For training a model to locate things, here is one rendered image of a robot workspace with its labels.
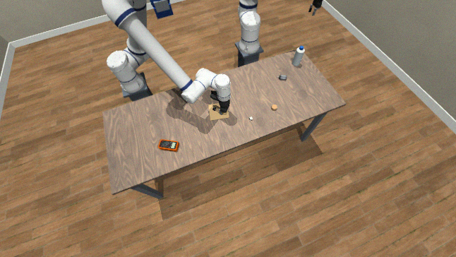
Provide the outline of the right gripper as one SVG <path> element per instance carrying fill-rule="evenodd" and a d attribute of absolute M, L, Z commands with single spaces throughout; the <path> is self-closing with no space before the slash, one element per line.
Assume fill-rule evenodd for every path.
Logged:
<path fill-rule="evenodd" d="M 229 97 L 226 97 L 226 98 L 221 98 L 221 97 L 218 97 L 217 96 L 217 91 L 212 91 L 211 90 L 211 95 L 210 97 L 213 99 L 213 100 L 217 100 L 219 101 L 219 105 L 220 105 L 220 114 L 222 115 L 222 113 L 226 113 L 228 108 L 229 108 L 229 104 L 230 104 L 230 98 L 231 98 L 231 93 L 229 95 Z"/>

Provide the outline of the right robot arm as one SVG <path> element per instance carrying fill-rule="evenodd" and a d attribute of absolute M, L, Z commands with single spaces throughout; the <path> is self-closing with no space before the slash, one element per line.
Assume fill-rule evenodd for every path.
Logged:
<path fill-rule="evenodd" d="M 217 91 L 221 98 L 230 95 L 230 79 L 227 75 L 201 68 L 192 81 L 175 62 L 147 27 L 147 0 L 102 0 L 109 19 L 128 33 L 124 51 L 115 51 L 107 58 L 107 65 L 120 81 L 125 92 L 137 92 L 145 84 L 136 69 L 151 58 L 183 92 L 181 96 L 193 104 L 208 87 Z M 135 10 L 138 12 L 136 12 Z"/>

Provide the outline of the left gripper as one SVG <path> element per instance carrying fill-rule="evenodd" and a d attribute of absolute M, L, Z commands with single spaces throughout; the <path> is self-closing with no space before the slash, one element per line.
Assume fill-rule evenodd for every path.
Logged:
<path fill-rule="evenodd" d="M 323 1 L 323 0 L 313 0 L 313 3 L 310 5 L 310 9 L 309 9 L 309 11 L 308 11 L 308 12 L 311 12 L 312 7 L 315 6 L 315 9 L 314 9 L 314 11 L 313 11 L 312 16 L 314 16 L 315 13 L 316 13 L 316 10 L 319 9 L 319 8 L 321 7 L 322 1 Z"/>

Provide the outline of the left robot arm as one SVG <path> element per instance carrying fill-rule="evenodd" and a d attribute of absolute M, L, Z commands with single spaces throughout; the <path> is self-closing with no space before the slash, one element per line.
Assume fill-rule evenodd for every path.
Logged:
<path fill-rule="evenodd" d="M 260 16 L 257 14 L 258 0 L 239 0 L 238 14 L 241 24 L 239 49 L 246 54 L 259 50 L 258 41 Z"/>

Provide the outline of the orange digital multimeter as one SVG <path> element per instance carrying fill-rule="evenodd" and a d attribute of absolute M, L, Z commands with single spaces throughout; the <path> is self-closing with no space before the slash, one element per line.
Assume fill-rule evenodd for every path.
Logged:
<path fill-rule="evenodd" d="M 160 140 L 160 143 L 158 145 L 158 148 L 160 150 L 169 150 L 169 151 L 174 151 L 176 152 L 179 147 L 179 142 L 178 141 L 168 141 L 168 140 Z"/>

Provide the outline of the tan flat mat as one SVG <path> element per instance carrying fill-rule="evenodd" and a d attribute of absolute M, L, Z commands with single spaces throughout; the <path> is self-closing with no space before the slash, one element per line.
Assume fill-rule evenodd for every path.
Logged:
<path fill-rule="evenodd" d="M 226 113 L 223 112 L 223 114 L 221 115 L 220 114 L 220 105 L 219 103 L 217 104 L 209 104 L 208 105 L 209 107 L 209 113 L 210 113 L 210 120 L 217 120 L 217 119 L 226 119 L 226 118 L 229 118 L 229 112 L 227 110 Z M 216 107 L 216 111 L 213 110 L 213 107 Z"/>

